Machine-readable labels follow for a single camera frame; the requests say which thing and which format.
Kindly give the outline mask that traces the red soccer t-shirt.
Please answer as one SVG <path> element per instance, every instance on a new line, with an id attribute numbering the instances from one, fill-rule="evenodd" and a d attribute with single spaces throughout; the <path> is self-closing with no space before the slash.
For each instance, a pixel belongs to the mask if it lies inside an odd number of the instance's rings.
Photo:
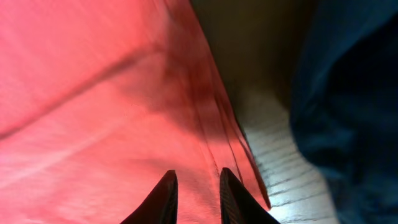
<path id="1" fill-rule="evenodd" d="M 270 207 L 189 1 L 1 1 L 2 223 L 118 223 L 168 170 L 219 223 L 225 167 Z"/>

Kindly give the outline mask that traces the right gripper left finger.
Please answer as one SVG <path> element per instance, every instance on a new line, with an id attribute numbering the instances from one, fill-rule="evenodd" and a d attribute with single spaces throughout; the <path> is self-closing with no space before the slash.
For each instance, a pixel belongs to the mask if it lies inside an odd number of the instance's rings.
<path id="1" fill-rule="evenodd" d="M 144 201 L 121 224 L 176 224 L 178 180 L 168 170 Z"/>

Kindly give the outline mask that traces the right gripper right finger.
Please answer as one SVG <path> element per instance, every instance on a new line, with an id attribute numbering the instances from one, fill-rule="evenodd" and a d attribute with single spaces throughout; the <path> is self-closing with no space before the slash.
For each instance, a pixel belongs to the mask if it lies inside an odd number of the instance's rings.
<path id="1" fill-rule="evenodd" d="M 280 224 L 226 167 L 220 175 L 220 207 L 222 224 Z"/>

